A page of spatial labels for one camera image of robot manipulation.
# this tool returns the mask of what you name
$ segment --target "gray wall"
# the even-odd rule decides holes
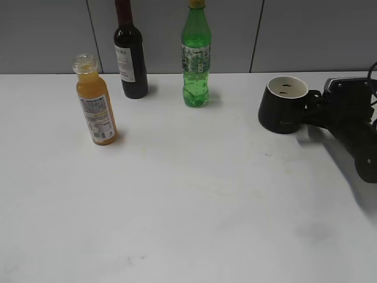
[[[265,0],[253,72],[367,70],[375,0]]]
[[[0,73],[72,73],[76,54],[97,55],[85,0],[1,0]]]
[[[104,72],[116,73],[114,1],[88,3]],[[181,32],[189,12],[187,3],[188,0],[132,1],[134,24],[143,35],[149,73],[181,72]],[[212,72],[249,72],[261,5],[262,0],[207,0]]]
[[[133,0],[149,73],[180,73],[188,0]],[[377,60],[374,0],[207,0],[213,73],[367,70]],[[76,54],[117,73],[114,0],[2,0],[0,73],[72,73]]]

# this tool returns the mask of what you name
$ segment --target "wall seam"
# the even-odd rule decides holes
[[[88,3],[88,0],[85,0],[85,1],[87,3],[87,9],[88,9],[88,13],[89,13],[90,25],[92,27],[92,32],[93,32],[93,37],[94,37],[94,42],[95,42],[95,48],[97,49],[97,55],[98,55],[98,59],[100,61],[101,71],[102,71],[102,73],[104,73],[104,68],[102,66],[102,61],[101,61],[101,56],[100,56],[100,49],[98,48],[97,38],[95,37],[95,31],[94,31],[94,26],[93,26],[92,15],[90,13],[89,3]]]
[[[258,36],[259,36],[260,23],[261,23],[261,21],[262,21],[262,15],[263,15],[264,1],[265,1],[265,0],[262,0],[262,5],[261,5],[261,7],[260,7],[260,14],[259,14],[258,28],[257,28],[257,33],[256,33],[256,35],[255,35],[255,39],[254,39],[253,55],[252,55],[252,61],[251,61],[251,63],[250,63],[250,70],[249,70],[249,73],[252,72],[252,68],[253,68],[254,56],[255,56],[255,51],[256,51],[256,48],[257,48],[257,42],[258,42]]]

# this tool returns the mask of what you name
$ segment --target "bottle cap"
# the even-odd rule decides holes
[[[206,6],[206,0],[190,0],[188,6],[193,9],[201,9]]]
[[[97,60],[92,54],[80,54],[73,59],[73,70],[76,74],[97,72]]]

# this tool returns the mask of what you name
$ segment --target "mug rim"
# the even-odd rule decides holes
[[[302,95],[302,96],[298,96],[298,97],[284,97],[284,96],[280,96],[276,93],[274,93],[271,89],[270,89],[270,83],[272,80],[275,80],[277,78],[294,78],[295,80],[298,80],[300,81],[301,83],[303,83],[306,87],[306,92]],[[291,75],[279,75],[277,77],[273,77],[271,78],[268,83],[267,83],[267,89],[269,90],[270,93],[272,93],[274,96],[277,96],[277,97],[280,97],[280,98],[283,98],[283,99],[299,99],[299,98],[302,98],[304,97],[305,95],[307,95],[307,93],[309,92],[309,87],[307,86],[306,82],[304,82],[303,80],[300,80],[299,78],[296,78],[294,76],[291,76]]]

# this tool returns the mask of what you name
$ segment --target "soda bottle label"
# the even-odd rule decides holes
[[[201,74],[211,67],[211,45],[192,48],[182,44],[182,68],[185,72]]]

